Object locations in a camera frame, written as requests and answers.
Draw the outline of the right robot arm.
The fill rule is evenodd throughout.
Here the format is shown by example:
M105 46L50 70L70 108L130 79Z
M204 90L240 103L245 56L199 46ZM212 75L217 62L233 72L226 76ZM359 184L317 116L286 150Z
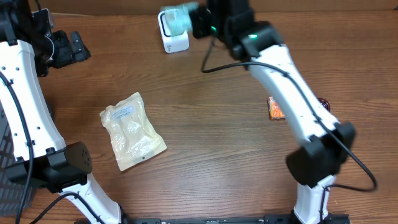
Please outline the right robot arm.
M297 181L297 200L289 215L266 215L265 223L348 223L347 215L328 211L329 191L341 165L352 156L352 124L340 123L314 95L297 70L277 29L258 21L247 1L192 3L184 11L197 39L221 41L274 97L298 142L286 164Z

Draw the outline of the clear white plastic pouch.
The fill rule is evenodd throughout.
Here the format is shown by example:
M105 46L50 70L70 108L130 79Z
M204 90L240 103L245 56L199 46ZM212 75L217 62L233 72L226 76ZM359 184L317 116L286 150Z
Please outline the clear white plastic pouch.
M120 171L132 168L167 149L149 121L143 99L136 92L100 114Z

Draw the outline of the teal crinkled snack packet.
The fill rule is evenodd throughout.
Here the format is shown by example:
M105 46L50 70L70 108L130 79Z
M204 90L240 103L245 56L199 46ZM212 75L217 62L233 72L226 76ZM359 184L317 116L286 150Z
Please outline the teal crinkled snack packet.
M189 13L198 9L198 2L186 2L176 6L164 6L165 21L170 29L171 36L182 35L193 30Z

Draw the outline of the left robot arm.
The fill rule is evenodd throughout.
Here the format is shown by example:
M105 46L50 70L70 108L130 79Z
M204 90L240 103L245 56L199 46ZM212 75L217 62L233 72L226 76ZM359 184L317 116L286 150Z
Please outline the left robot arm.
M66 144L51 117L39 78L90 57L79 33L53 30L48 9L1 2L1 104L12 132L15 163L7 178L24 190L47 189L71 201L90 223L126 223L120 205L95 180L82 142Z

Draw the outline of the orange tissue pack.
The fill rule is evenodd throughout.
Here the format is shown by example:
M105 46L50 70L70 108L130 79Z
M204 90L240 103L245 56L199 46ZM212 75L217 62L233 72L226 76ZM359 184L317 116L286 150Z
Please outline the orange tissue pack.
M285 115L283 114L282 110L279 108L279 105L276 103L273 97L269 97L268 101L268 110L269 110L269 117L271 120L278 120L284 119Z

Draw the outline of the green lidded container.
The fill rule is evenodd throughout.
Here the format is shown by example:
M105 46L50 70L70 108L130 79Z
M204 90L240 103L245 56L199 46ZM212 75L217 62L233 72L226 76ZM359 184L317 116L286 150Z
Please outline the green lidded container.
M330 106L329 102L326 99L318 98L318 100L327 111L329 111L329 112L331 111L331 106Z

